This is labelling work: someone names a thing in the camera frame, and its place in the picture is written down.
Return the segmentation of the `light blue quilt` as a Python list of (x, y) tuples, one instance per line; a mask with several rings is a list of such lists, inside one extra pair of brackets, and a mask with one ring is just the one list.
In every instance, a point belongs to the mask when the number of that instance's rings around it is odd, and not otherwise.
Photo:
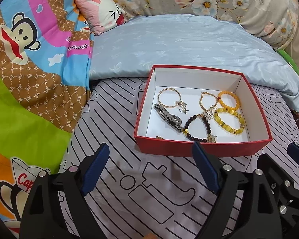
[(194, 15), (134, 18), (94, 37), (89, 79), (147, 77), (153, 65), (241, 72), (251, 84), (278, 90), (299, 113), (299, 76), (269, 44), (236, 23)]

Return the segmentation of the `colourful monkey cartoon blanket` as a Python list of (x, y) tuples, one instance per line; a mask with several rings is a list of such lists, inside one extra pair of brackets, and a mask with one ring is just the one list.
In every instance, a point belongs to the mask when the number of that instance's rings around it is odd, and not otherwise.
[(92, 46), (74, 0), (0, 0), (0, 221), (13, 238), (90, 97)]

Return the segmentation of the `red cardboard box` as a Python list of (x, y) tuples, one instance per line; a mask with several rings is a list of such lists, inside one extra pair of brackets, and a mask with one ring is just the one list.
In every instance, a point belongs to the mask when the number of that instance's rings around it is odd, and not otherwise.
[[(182, 120), (181, 133), (153, 107), (159, 90), (167, 87), (181, 94), (179, 107), (164, 107)], [(242, 73), (181, 65), (152, 67), (134, 138), (143, 153), (174, 157), (191, 156), (195, 141), (218, 157), (253, 155), (272, 141), (265, 113)]]

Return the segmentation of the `silver wristwatch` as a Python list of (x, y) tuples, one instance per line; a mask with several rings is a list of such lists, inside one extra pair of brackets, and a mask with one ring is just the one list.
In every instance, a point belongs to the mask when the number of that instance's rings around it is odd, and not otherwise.
[(176, 131), (181, 133), (184, 130), (182, 120), (178, 116), (170, 114), (162, 105), (154, 104), (153, 107), (160, 117)]

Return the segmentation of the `thin gold bangle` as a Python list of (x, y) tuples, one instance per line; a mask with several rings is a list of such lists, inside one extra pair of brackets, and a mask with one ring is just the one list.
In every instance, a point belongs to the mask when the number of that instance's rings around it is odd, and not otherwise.
[(167, 109), (177, 108), (181, 102), (181, 94), (172, 87), (162, 88), (158, 92), (157, 102)]

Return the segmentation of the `green plastic object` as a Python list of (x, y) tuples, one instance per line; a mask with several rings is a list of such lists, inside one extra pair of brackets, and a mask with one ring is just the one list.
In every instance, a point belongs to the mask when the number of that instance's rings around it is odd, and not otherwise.
[(299, 75), (299, 68), (292, 57), (285, 50), (277, 50), (277, 53), (284, 58), (284, 60), (293, 68), (293, 70)]

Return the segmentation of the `pink rabbit pillow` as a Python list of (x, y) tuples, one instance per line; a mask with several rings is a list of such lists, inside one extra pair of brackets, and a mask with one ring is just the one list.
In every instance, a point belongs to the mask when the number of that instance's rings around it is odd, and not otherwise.
[(113, 0), (74, 0), (94, 35), (123, 25), (124, 13)]

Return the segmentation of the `grey floral duvet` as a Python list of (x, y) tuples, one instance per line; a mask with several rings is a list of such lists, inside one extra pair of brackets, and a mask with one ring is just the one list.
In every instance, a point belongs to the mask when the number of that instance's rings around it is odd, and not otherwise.
[(240, 24), (279, 50), (299, 45), (298, 0), (114, 0), (128, 18), (193, 14)]

